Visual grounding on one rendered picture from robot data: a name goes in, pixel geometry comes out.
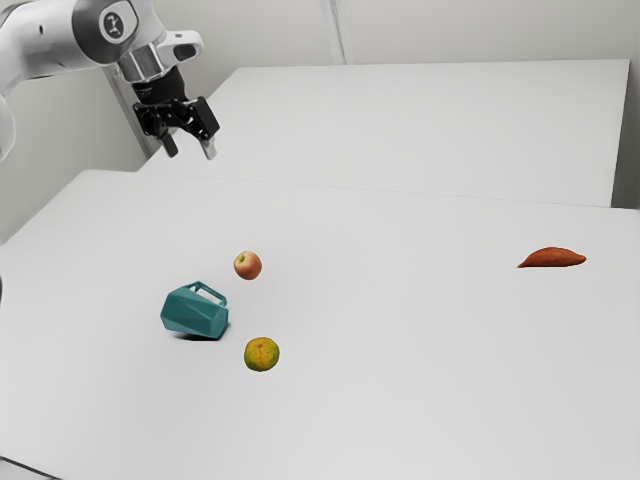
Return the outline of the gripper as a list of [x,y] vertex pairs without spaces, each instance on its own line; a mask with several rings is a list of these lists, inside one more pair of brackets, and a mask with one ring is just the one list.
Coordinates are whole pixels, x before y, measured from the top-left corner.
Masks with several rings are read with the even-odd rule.
[[179,128],[196,138],[208,160],[216,156],[215,135],[220,124],[204,97],[186,94],[184,78],[177,66],[164,76],[132,85],[138,102],[134,113],[143,132],[158,138],[169,158],[179,150],[170,128]]

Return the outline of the teal faceted mug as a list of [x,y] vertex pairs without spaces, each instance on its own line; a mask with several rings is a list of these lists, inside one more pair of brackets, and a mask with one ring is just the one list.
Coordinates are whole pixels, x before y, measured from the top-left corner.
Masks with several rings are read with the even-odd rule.
[[201,281],[171,291],[160,312],[173,332],[219,340],[228,327],[226,297]]

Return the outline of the red yellow apple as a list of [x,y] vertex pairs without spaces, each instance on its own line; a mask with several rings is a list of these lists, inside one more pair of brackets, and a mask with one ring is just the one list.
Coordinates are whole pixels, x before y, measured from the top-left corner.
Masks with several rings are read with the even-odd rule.
[[244,280],[254,280],[262,272],[263,264],[260,257],[253,251],[240,252],[233,262],[234,271]]

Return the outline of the green yellow orange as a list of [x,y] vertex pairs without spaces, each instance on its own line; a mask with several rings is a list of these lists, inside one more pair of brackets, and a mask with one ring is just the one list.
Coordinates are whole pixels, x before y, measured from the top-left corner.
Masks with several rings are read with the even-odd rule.
[[271,338],[256,337],[245,346],[244,363],[252,371],[268,371],[277,365],[279,358],[280,348]]

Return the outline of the orange sweet potato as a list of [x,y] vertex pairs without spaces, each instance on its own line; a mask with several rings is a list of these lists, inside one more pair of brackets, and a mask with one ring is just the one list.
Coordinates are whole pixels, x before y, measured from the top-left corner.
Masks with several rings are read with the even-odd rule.
[[583,264],[587,258],[573,250],[561,247],[545,247],[530,253],[519,268],[570,267]]

